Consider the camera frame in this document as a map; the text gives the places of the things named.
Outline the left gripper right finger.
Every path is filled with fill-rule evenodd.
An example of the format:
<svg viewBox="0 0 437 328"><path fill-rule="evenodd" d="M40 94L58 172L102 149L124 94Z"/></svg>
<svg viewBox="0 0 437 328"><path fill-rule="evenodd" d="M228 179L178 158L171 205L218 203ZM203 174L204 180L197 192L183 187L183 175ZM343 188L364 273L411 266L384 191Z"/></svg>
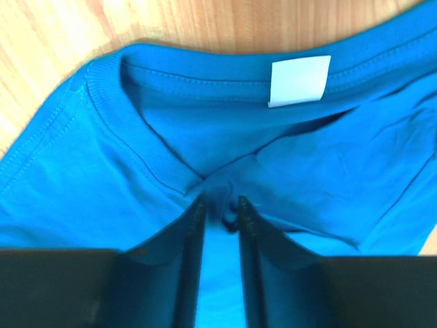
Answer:
<svg viewBox="0 0 437 328"><path fill-rule="evenodd" d="M319 256L238 200L248 327L436 326L433 256Z"/></svg>

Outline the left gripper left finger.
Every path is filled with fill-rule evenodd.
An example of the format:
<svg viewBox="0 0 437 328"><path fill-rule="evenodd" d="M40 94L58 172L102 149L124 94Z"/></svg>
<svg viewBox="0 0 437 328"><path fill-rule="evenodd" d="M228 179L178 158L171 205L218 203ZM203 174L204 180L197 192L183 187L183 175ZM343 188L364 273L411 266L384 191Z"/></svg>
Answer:
<svg viewBox="0 0 437 328"><path fill-rule="evenodd" d="M193 327L206 197L126 252L2 249L2 327Z"/></svg>

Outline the blue t-shirt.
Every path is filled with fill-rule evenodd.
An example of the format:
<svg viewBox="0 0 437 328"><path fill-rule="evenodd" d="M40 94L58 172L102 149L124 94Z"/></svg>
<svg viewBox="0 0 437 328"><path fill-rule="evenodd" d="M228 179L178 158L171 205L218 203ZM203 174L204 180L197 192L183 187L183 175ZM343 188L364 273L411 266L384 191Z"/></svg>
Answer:
<svg viewBox="0 0 437 328"><path fill-rule="evenodd" d="M436 225L436 2L299 53L138 43L95 58L1 160L1 246L127 250L208 194L198 327L243 327L241 195L324 256Z"/></svg>

